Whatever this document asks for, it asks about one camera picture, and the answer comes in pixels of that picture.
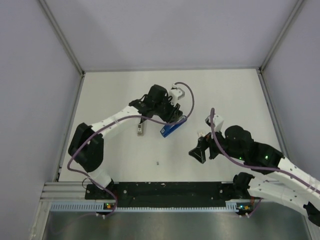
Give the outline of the grey and black stapler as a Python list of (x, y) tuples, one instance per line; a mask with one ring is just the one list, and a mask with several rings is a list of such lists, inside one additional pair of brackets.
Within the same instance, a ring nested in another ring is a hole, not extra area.
[(141, 121), (137, 125), (137, 136), (143, 137), (145, 135), (145, 131), (146, 131), (146, 121)]

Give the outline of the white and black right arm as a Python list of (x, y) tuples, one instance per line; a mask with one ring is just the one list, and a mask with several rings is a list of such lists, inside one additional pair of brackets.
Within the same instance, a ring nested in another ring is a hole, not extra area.
[(320, 224), (320, 181), (293, 164), (276, 148), (254, 141), (251, 133), (238, 125), (210, 132), (197, 140), (189, 155), (201, 164), (223, 155), (253, 174), (241, 172), (233, 179), (233, 192), (239, 198), (247, 195), (267, 199), (289, 207), (316, 226)]

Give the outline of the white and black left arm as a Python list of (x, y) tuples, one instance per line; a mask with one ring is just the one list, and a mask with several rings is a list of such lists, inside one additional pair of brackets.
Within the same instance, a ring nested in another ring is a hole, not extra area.
[(154, 116), (159, 124), (173, 125), (184, 119), (178, 101), (185, 91), (175, 84), (170, 90), (154, 84), (147, 94), (132, 100), (128, 106), (114, 115), (93, 124), (77, 126), (68, 148), (68, 154), (84, 170), (84, 174), (96, 185), (102, 198), (109, 198), (114, 191), (112, 178), (103, 167), (105, 144), (122, 131), (138, 126)]

